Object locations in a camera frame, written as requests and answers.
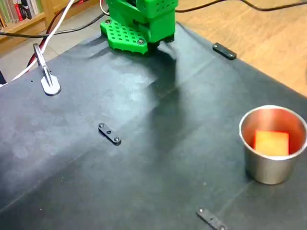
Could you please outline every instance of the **wooden floor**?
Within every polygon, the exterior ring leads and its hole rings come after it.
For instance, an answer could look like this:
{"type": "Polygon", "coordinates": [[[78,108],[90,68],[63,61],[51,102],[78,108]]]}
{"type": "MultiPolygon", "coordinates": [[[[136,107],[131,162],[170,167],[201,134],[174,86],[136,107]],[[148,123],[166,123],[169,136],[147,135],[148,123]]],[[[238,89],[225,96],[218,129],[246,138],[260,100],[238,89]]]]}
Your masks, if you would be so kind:
{"type": "MultiPolygon", "coordinates": [[[[274,7],[298,0],[249,0],[274,7]]],[[[177,9],[210,0],[179,0],[177,9]]],[[[307,96],[307,5],[259,12],[239,0],[228,0],[189,13],[177,20],[211,42],[238,53],[238,58],[307,96]]]]}

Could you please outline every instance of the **red cable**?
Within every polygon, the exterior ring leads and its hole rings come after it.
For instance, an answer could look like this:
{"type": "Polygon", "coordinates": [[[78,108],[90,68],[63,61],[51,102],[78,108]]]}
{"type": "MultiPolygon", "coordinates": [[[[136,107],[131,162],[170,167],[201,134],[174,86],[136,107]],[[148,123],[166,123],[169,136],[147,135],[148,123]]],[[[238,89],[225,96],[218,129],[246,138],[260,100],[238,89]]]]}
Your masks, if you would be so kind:
{"type": "MultiPolygon", "coordinates": [[[[72,4],[72,6],[75,6],[77,4],[82,4],[82,3],[85,3],[86,1],[88,0],[80,0],[80,1],[77,1],[75,2],[74,4],[72,4]]],[[[51,32],[51,29],[52,29],[52,25],[54,23],[54,21],[56,20],[56,18],[65,10],[66,7],[64,7],[63,9],[61,9],[60,11],[57,12],[57,14],[53,17],[51,23],[49,24],[47,30],[46,30],[46,34],[49,34],[51,32]]],[[[43,40],[41,41],[41,43],[39,44],[39,48],[42,49],[43,48],[43,45],[45,44],[45,41],[47,40],[46,37],[43,38],[43,40]]],[[[35,54],[32,54],[28,64],[27,64],[27,67],[34,61],[35,59],[35,54]]]]}

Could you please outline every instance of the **screw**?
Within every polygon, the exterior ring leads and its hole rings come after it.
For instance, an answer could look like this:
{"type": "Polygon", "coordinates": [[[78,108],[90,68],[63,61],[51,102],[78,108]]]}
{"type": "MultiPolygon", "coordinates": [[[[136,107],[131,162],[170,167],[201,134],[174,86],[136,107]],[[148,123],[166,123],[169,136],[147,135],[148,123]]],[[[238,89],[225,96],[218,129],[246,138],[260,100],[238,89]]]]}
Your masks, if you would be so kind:
{"type": "Polygon", "coordinates": [[[145,41],[143,39],[138,40],[139,45],[143,45],[144,43],[145,43],[145,41]]]}

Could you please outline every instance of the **wire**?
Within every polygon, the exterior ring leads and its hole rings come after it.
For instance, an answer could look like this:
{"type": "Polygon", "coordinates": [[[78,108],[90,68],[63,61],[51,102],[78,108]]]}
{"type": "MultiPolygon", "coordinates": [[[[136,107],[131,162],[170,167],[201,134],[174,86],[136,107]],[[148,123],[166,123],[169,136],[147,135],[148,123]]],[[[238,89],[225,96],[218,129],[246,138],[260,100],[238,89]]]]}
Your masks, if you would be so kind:
{"type": "Polygon", "coordinates": [[[196,11],[196,10],[199,10],[199,9],[202,9],[202,8],[205,8],[205,7],[217,4],[217,3],[222,2],[222,1],[226,1],[226,0],[215,0],[215,1],[212,1],[212,2],[209,2],[209,3],[206,3],[204,5],[193,7],[193,8],[190,8],[190,9],[176,10],[176,12],[177,13],[187,13],[187,12],[191,12],[191,11],[196,11]]]}
{"type": "Polygon", "coordinates": [[[240,0],[240,1],[247,4],[248,6],[250,6],[251,8],[253,8],[257,11],[262,11],[262,12],[277,11],[277,10],[282,10],[282,9],[286,9],[286,8],[291,8],[291,7],[294,7],[294,6],[301,6],[301,5],[307,4],[307,1],[304,1],[304,2],[297,2],[297,3],[292,3],[292,4],[288,4],[288,5],[282,5],[282,6],[276,6],[276,7],[271,7],[271,8],[260,8],[260,7],[257,7],[253,4],[251,4],[250,2],[248,2],[246,0],[240,0]]]}
{"type": "MultiPolygon", "coordinates": [[[[59,32],[56,32],[55,35],[61,35],[61,34],[68,34],[68,33],[72,33],[72,32],[76,32],[76,31],[79,31],[79,30],[83,30],[87,27],[89,27],[90,25],[94,24],[95,22],[97,22],[99,19],[101,19],[102,17],[104,16],[104,14],[100,14],[98,17],[96,17],[94,20],[90,21],[89,23],[83,25],[83,26],[80,26],[78,28],[75,28],[75,29],[69,29],[69,30],[63,30],[63,31],[59,31],[59,32]]],[[[41,44],[39,45],[40,47],[42,45],[44,45],[44,43],[46,42],[45,38],[48,37],[49,34],[45,34],[43,35],[44,36],[44,39],[42,40],[41,44]]],[[[33,61],[33,59],[35,58],[35,54],[32,55],[30,61],[28,62],[28,66],[30,65],[30,63],[33,61]]]]}
{"type": "MultiPolygon", "coordinates": [[[[64,18],[68,12],[68,10],[70,9],[70,7],[72,6],[74,0],[70,0],[70,2],[68,3],[67,7],[64,10],[64,13],[62,14],[58,24],[56,25],[56,27],[52,30],[51,34],[47,37],[46,42],[43,45],[43,48],[41,50],[42,54],[44,53],[44,51],[46,50],[46,47],[50,41],[50,39],[52,38],[52,36],[56,33],[56,31],[58,30],[58,28],[60,27],[60,25],[62,24],[62,22],[64,21],[64,18]]],[[[27,71],[29,71],[29,69],[34,66],[34,64],[37,62],[37,59],[35,58],[34,61],[27,67],[25,68],[23,71],[20,72],[20,74],[18,74],[13,80],[16,80],[17,78],[20,78],[22,75],[24,75],[27,71]]]]}
{"type": "Polygon", "coordinates": [[[102,13],[104,13],[104,14],[107,15],[107,16],[110,16],[110,13],[106,12],[106,11],[104,10],[104,8],[102,7],[102,2],[103,2],[103,0],[99,0],[100,9],[101,9],[102,13]]]}
{"type": "MultiPolygon", "coordinates": [[[[72,33],[72,32],[76,32],[82,29],[85,29],[86,27],[94,24],[95,22],[97,22],[99,19],[101,19],[104,16],[104,14],[100,14],[98,17],[96,17],[94,20],[90,21],[89,23],[75,28],[75,29],[69,29],[69,30],[63,30],[63,31],[59,31],[54,33],[54,35],[62,35],[62,34],[68,34],[68,33],[72,33]]],[[[6,36],[12,36],[12,37],[26,37],[26,38],[47,38],[50,34],[42,34],[42,35],[27,35],[27,34],[14,34],[14,33],[6,33],[6,36]]]]}
{"type": "MultiPolygon", "coordinates": [[[[77,5],[77,4],[85,3],[85,2],[87,2],[87,1],[88,1],[88,0],[79,0],[79,1],[77,1],[77,2],[75,2],[75,3],[73,3],[71,7],[73,7],[73,6],[77,5]]],[[[56,15],[53,17],[53,19],[51,20],[51,22],[50,22],[50,24],[49,24],[49,26],[48,26],[48,28],[47,28],[47,30],[46,30],[46,34],[49,34],[49,33],[50,33],[50,31],[51,31],[51,29],[52,29],[52,26],[53,26],[53,23],[54,23],[55,20],[58,18],[58,16],[59,16],[61,13],[63,13],[64,10],[65,10],[65,7],[62,8],[61,10],[59,10],[59,11],[56,13],[56,15]]],[[[46,41],[46,37],[44,37],[43,40],[40,42],[40,44],[39,44],[39,48],[40,48],[40,49],[43,47],[45,41],[46,41]]],[[[32,54],[32,56],[31,56],[31,58],[30,58],[30,60],[29,60],[29,62],[28,62],[28,64],[27,64],[27,67],[33,62],[34,58],[35,58],[35,53],[32,54]]]]}
{"type": "MultiPolygon", "coordinates": [[[[207,4],[201,5],[201,6],[197,6],[197,7],[193,7],[190,9],[185,9],[185,10],[176,10],[177,13],[187,13],[187,12],[191,12],[191,11],[196,11],[211,5],[214,5],[216,3],[222,2],[222,1],[227,1],[227,0],[215,0],[212,2],[209,2],[207,4]]],[[[270,12],[270,11],[277,11],[277,10],[282,10],[282,9],[286,9],[286,8],[291,8],[291,7],[295,7],[295,6],[301,6],[301,5],[306,5],[307,1],[304,2],[297,2],[297,3],[292,3],[292,4],[288,4],[288,5],[282,5],[282,6],[277,6],[277,7],[271,7],[271,8],[260,8],[257,7],[255,5],[253,5],[252,3],[246,1],[246,0],[239,0],[245,4],[247,4],[249,7],[257,10],[257,11],[261,11],[261,12],[270,12]]]]}

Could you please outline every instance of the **metal bracket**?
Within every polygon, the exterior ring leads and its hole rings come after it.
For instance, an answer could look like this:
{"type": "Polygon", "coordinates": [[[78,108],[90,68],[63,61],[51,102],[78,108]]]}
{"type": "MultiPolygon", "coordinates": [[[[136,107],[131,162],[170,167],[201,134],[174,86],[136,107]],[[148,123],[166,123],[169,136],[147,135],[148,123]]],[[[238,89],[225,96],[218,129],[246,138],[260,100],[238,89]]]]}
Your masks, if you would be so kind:
{"type": "Polygon", "coordinates": [[[212,49],[223,55],[225,58],[227,58],[228,60],[235,60],[236,59],[236,53],[231,51],[230,49],[226,48],[225,46],[219,44],[218,42],[217,43],[214,43],[212,45],[212,49]]]}
{"type": "Polygon", "coordinates": [[[207,222],[215,230],[228,230],[225,224],[223,224],[216,216],[206,209],[200,208],[196,214],[205,222],[207,222]]]}
{"type": "Polygon", "coordinates": [[[50,74],[50,71],[45,62],[44,56],[39,48],[37,43],[33,44],[34,53],[37,58],[38,66],[43,71],[43,78],[41,80],[41,84],[45,91],[45,94],[48,96],[55,96],[61,91],[61,86],[56,76],[50,74]]]}
{"type": "Polygon", "coordinates": [[[111,130],[105,123],[100,123],[98,125],[98,129],[100,132],[102,132],[103,135],[105,135],[114,145],[120,145],[121,139],[119,136],[116,135],[116,133],[111,130]]]}

